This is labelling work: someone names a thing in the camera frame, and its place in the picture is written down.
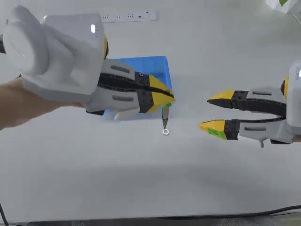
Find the white table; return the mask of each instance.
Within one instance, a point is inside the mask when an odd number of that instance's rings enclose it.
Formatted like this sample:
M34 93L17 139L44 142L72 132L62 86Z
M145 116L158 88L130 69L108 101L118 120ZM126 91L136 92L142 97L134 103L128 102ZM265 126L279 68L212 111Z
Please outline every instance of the white table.
M80 12L83 4L39 2L38 13L27 1L39 18ZM160 113L120 122L71 107L3 130L0 201L8 220L232 214L301 204L300 144L261 149L198 128L213 119L263 117L206 100L226 89L280 86L290 63L301 58L297 20L263 0L139 2L156 7L159 20L107 24L110 57L167 56L176 97L170 135L161 134ZM18 74L0 57L5 82Z

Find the green fingertip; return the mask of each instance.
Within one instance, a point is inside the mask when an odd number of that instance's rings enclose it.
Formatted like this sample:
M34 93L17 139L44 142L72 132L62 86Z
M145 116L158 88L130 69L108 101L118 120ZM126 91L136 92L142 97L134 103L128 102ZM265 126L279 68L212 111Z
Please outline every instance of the green fingertip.
M169 104L165 105L164 108L165 108L165 107L171 107L171 105L172 105L172 104L169 103Z

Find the key ring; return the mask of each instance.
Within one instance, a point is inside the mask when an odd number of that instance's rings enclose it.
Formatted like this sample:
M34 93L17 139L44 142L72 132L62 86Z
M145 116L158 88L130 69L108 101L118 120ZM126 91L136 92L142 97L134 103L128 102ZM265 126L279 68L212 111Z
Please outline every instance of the key ring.
M169 130L164 129L164 130L162 130L162 133L163 133L164 136L168 136L169 135Z

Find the power strip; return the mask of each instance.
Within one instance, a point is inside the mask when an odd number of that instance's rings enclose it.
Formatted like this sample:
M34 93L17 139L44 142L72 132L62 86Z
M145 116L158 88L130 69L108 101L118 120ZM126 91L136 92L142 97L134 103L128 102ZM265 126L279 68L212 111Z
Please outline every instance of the power strip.
M157 20L157 12L154 10L144 12L131 12L124 14L102 14L102 16L104 23Z

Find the blue box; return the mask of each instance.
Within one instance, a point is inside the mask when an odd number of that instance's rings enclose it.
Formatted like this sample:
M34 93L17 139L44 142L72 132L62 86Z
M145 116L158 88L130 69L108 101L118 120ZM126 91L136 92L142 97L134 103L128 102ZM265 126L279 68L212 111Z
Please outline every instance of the blue box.
M118 60L124 64L134 67L136 72L141 72L144 74L151 74L161 82L163 82L170 90L172 90L168 62L166 56L145 56L145 57L133 57L133 58L120 58L111 59ZM105 115L112 116L112 112L105 111ZM150 114L139 113L134 117L126 120L135 119L151 119L151 118L161 118L161 112L154 112Z

